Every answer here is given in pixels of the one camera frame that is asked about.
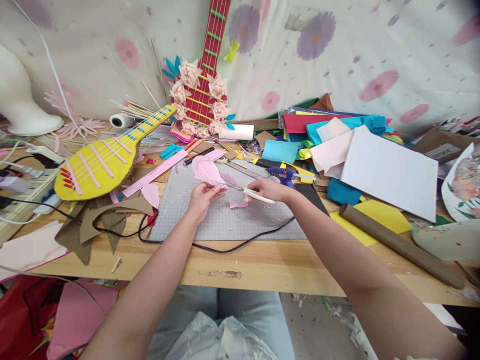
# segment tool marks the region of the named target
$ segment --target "grey cutting mat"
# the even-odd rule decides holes
[[[237,160],[239,164],[247,166],[250,170],[265,176],[267,173],[259,166],[246,161]],[[246,188],[255,181],[248,175],[239,172],[228,165],[216,164],[221,174],[230,174],[241,186]],[[158,218],[150,234],[150,241],[162,242],[168,236],[175,224],[184,215],[190,201],[192,189],[200,181],[193,180],[192,166],[178,166],[171,170],[165,193],[161,200]],[[248,240],[265,231],[273,230],[285,224],[292,216],[290,209],[282,202],[269,204],[262,201],[250,203],[248,207],[230,209],[229,201],[241,203],[244,194],[235,189],[226,191],[226,196],[214,202],[208,209],[205,220],[200,224],[195,235],[196,241],[207,240]],[[294,240],[306,239],[297,220],[281,230],[263,235],[259,240]]]

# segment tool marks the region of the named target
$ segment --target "scissor handle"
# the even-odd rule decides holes
[[[244,193],[245,195],[248,195],[248,196],[254,198],[254,199],[263,201],[264,203],[269,203],[269,204],[276,204],[276,203],[277,203],[277,202],[274,201],[274,200],[270,200],[269,198],[260,196],[257,191],[252,190],[252,189],[243,189],[243,193]]]

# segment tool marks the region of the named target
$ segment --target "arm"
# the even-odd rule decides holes
[[[367,247],[306,197],[267,179],[248,187],[291,209],[316,254],[350,300],[380,360],[404,360],[408,355],[414,359],[462,358],[465,348],[423,303]]]
[[[198,225],[225,194],[204,182],[192,191],[185,215],[108,313],[82,359],[145,359],[152,336],[184,271]]]

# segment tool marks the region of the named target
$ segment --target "guitar neck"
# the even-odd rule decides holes
[[[211,0],[208,22],[203,44],[203,53],[198,67],[206,74],[215,77],[217,75],[217,61],[222,46],[225,23],[229,14],[231,0]]]
[[[175,106],[165,105],[148,119],[133,127],[128,133],[118,137],[120,141],[127,141],[137,144],[142,141],[144,137],[150,134],[157,126],[165,122],[177,110]]]

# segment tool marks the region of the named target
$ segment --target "floral fabric backdrop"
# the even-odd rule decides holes
[[[202,55],[208,0],[17,0],[42,32],[62,87],[83,116],[109,101],[160,105],[150,36],[165,57]],[[480,113],[480,13],[470,0],[232,0],[218,70],[236,121],[330,93],[336,110],[380,114],[415,136]],[[240,44],[233,64],[229,42]],[[0,44],[27,69],[34,98],[56,90],[43,44],[13,0],[0,1]],[[168,79],[164,78],[166,87]]]

